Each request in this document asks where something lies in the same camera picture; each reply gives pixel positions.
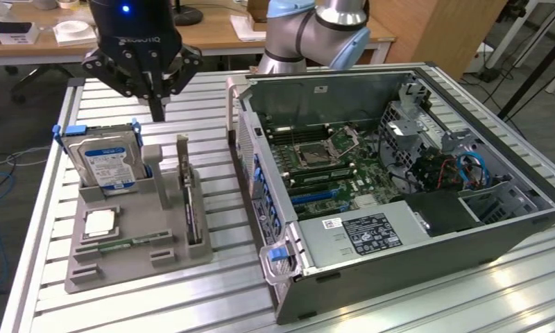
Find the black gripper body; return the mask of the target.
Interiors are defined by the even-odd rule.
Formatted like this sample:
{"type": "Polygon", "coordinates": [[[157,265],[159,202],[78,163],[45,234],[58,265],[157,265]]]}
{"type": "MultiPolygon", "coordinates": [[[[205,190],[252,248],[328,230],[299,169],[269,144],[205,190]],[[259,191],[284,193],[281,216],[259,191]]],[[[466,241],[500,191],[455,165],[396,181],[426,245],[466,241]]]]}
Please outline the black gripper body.
{"type": "Polygon", "coordinates": [[[161,45],[183,44],[169,1],[90,1],[97,48],[114,60],[121,48],[136,52],[159,98],[161,45]]]}

